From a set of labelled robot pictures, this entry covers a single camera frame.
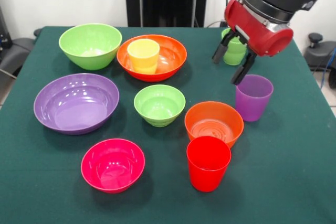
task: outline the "purple cup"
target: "purple cup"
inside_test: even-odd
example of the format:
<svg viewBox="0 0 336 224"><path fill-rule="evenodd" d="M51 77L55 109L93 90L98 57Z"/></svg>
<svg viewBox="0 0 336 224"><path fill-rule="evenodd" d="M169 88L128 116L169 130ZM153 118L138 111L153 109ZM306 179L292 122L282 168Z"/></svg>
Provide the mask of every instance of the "purple cup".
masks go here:
<svg viewBox="0 0 336 224"><path fill-rule="evenodd" d="M258 121L272 93L273 84L268 79L256 74L248 74L236 86L236 110L244 121Z"/></svg>

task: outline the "pink bowl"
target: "pink bowl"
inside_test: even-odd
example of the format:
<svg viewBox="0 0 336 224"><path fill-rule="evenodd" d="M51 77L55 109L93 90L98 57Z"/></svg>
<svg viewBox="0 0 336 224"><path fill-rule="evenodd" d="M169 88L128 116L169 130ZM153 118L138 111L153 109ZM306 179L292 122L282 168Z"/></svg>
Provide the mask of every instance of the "pink bowl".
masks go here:
<svg viewBox="0 0 336 224"><path fill-rule="evenodd" d="M93 188L109 194L127 190L145 168L145 156L133 142L114 138L91 147L84 155L81 172Z"/></svg>

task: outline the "green tablecloth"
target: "green tablecloth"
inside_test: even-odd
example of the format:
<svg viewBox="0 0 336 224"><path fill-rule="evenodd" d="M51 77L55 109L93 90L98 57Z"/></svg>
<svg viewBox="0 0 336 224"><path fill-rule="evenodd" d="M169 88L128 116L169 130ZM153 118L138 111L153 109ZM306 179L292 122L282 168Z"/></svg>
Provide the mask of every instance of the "green tablecloth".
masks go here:
<svg viewBox="0 0 336 224"><path fill-rule="evenodd" d="M95 71L112 79L120 103L112 118L87 135L67 136L43 127L33 114L36 94L56 78L84 72L61 52L66 27L46 27L0 110L0 223L335 223L336 120L292 42L273 58L258 58L251 73L275 87L264 116L246 123L232 162L213 193L189 182L184 114L206 100L234 106L229 83L235 67L211 56L220 29L120 28L123 41L157 33L181 41L188 59L164 81L179 88L187 104L168 127L145 123L133 98L148 83L130 77L115 60ZM122 137L146 156L140 180L108 195L82 179L80 162L94 143Z"/></svg>

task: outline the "orange bowl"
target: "orange bowl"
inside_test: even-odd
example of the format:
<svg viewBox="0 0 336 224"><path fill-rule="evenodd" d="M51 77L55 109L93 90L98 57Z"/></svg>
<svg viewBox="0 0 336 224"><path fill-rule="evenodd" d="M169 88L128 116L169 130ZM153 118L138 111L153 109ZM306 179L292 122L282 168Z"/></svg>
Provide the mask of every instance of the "orange bowl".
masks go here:
<svg viewBox="0 0 336 224"><path fill-rule="evenodd" d="M184 124L190 141L200 136L221 139L231 148L244 129L244 121L231 106L221 102L201 102L186 113Z"/></svg>
<svg viewBox="0 0 336 224"><path fill-rule="evenodd" d="M127 46L137 39L152 39L160 45L160 56L154 74L138 73L133 69L132 62L127 53ZM117 52L117 60L134 78L146 82L159 82L173 76L181 68L187 60L187 50L182 43L171 37L155 34L141 35L127 40L120 46Z"/></svg>

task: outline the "purple bowl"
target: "purple bowl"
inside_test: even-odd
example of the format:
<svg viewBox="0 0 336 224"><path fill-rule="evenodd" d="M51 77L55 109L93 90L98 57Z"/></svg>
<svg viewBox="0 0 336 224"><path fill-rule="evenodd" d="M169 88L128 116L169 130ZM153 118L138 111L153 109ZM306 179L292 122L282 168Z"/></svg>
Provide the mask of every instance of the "purple bowl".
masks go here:
<svg viewBox="0 0 336 224"><path fill-rule="evenodd" d="M52 130L80 135L96 130L119 102L117 86L92 73L64 76L46 85L34 102L37 120Z"/></svg>

